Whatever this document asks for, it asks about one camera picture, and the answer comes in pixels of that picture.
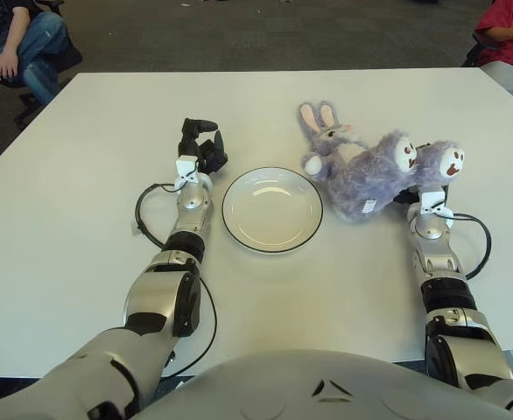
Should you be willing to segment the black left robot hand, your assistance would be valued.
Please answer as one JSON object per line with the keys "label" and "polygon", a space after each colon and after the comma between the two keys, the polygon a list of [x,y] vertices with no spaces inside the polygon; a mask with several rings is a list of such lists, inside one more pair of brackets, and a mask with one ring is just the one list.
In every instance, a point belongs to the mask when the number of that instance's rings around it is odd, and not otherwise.
{"label": "black left robot hand", "polygon": [[[208,139],[204,143],[198,144],[199,135],[207,132],[214,132],[214,139]],[[198,172],[209,175],[212,172],[218,172],[228,162],[228,155],[224,150],[217,123],[186,118],[181,133],[178,155],[195,157]]]}

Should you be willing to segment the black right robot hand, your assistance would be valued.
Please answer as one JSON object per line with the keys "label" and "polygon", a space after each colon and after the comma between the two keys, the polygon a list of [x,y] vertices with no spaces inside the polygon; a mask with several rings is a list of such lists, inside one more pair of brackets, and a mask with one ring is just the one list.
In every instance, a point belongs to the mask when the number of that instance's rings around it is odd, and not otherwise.
{"label": "black right robot hand", "polygon": [[419,203],[419,186],[413,185],[411,187],[408,187],[404,190],[402,190],[394,199],[393,201],[398,204],[402,205],[412,205],[414,203]]}

